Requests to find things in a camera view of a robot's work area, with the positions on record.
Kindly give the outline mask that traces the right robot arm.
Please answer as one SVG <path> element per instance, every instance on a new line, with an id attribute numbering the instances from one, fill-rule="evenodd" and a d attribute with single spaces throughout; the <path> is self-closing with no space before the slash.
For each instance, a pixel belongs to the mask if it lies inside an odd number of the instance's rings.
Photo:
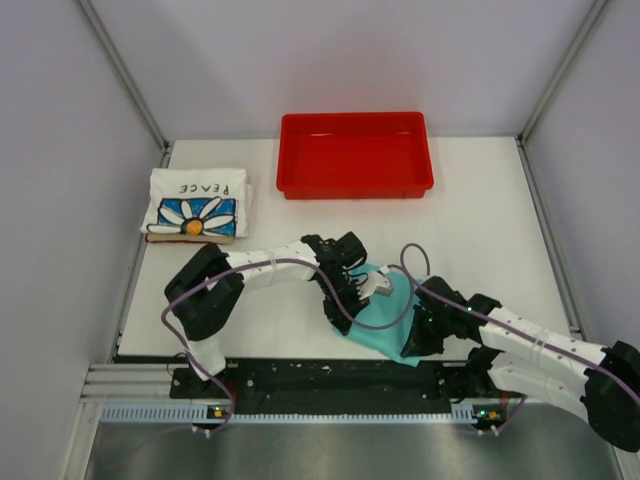
<path id="1" fill-rule="evenodd" d="M 588 343 L 536 325 L 482 294 L 464 298 L 432 276 L 413 282 L 410 351 L 441 353 L 450 337 L 472 340 L 466 380 L 476 394 L 496 389 L 532 397 L 585 421 L 610 445 L 639 450 L 639 351 L 623 341 Z"/>

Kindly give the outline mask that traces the teal t-shirt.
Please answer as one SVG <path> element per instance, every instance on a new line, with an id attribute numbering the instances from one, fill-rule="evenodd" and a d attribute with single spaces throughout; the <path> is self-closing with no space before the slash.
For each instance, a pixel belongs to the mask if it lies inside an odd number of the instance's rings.
<path id="1" fill-rule="evenodd" d="M 388 359 L 410 367 L 416 367 L 420 362 L 419 356 L 402 357 L 401 352 L 409 338 L 412 327 L 414 306 L 418 299 L 407 277 L 396 271 L 388 273 L 388 279 L 393 288 L 389 296 L 374 294 L 369 298 L 369 305 L 359 312 L 355 319 L 369 326 L 385 326 L 397 320 L 411 300 L 411 306 L 402 320 L 382 330 L 365 329 L 352 324 L 346 338 L 351 342 L 377 351 Z"/>

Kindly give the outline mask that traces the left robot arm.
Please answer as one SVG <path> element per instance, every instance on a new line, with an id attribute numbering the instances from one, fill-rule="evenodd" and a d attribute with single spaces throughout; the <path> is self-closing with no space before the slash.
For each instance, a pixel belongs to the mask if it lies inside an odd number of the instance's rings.
<path id="1" fill-rule="evenodd" d="M 377 276 L 356 273 L 367 252 L 352 232 L 339 239 L 307 234 L 284 247 L 227 252 L 207 244 L 179 270 L 164 289 L 186 336 L 186 356 L 194 370 L 192 384 L 205 396 L 226 387 L 226 360 L 216 335 L 243 294 L 288 282 L 314 282 L 321 289 L 323 312 L 342 334 L 370 303 Z"/>

